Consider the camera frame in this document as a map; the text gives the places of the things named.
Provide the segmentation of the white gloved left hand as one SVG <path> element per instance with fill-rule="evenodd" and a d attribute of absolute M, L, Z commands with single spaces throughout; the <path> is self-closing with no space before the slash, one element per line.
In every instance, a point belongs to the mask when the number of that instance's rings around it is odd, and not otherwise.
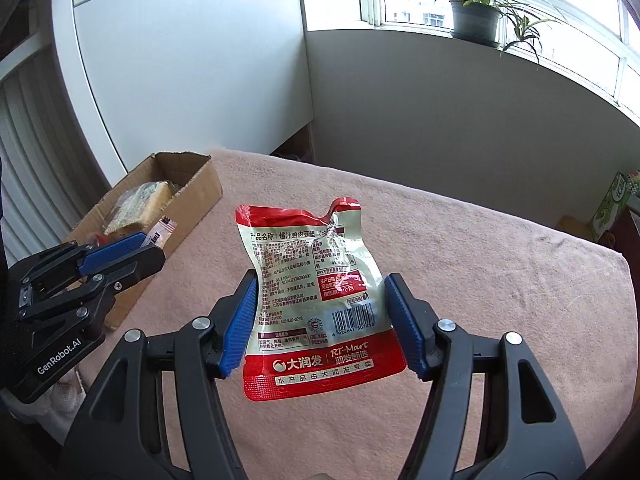
<path fill-rule="evenodd" d="M 64 444 L 85 398 L 86 390 L 77 368 L 72 368 L 31 404 L 17 400 L 7 388 L 1 390 L 1 400 L 16 420 L 38 424 L 60 445 Z"/>

